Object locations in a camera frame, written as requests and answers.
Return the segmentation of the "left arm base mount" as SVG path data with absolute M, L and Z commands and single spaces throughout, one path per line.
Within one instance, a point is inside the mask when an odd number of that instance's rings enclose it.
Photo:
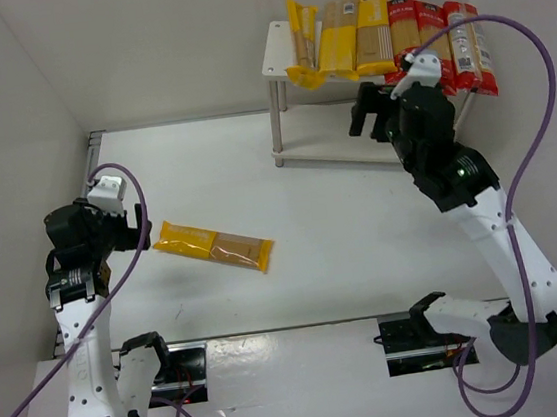
M 171 344 L 167 366 L 161 369 L 152 386 L 152 397 L 172 402 L 208 401 L 207 345 L 203 341 Z

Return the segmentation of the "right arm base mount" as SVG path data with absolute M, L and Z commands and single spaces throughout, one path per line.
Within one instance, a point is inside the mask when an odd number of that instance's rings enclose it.
M 406 312 L 378 318 L 377 327 L 372 342 L 385 353 L 391 377 L 447 369 L 469 342 L 457 334 L 424 336 Z

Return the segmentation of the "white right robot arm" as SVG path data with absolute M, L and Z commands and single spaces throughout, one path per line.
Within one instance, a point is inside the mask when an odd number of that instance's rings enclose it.
M 503 301 L 457 299 L 433 291 L 409 316 L 424 340 L 475 339 L 496 358 L 526 366 L 557 345 L 557 271 L 522 223 L 507 215 L 507 196 L 482 154 L 455 139 L 453 103 L 439 86 L 414 83 L 394 98 L 371 82 L 359 87 L 349 134 L 367 115 L 375 141 L 391 144 L 405 171 L 440 212 L 461 227 L 506 293 Z

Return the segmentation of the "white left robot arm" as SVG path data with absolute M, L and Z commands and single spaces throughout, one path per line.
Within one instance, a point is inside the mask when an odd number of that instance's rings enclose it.
M 121 200 L 78 198 L 43 220 L 53 249 L 46 261 L 50 307 L 63 336 L 68 417 L 147 417 L 155 376 L 168 348 L 157 332 L 127 340 L 113 363 L 107 259 L 148 248 L 128 225 Z

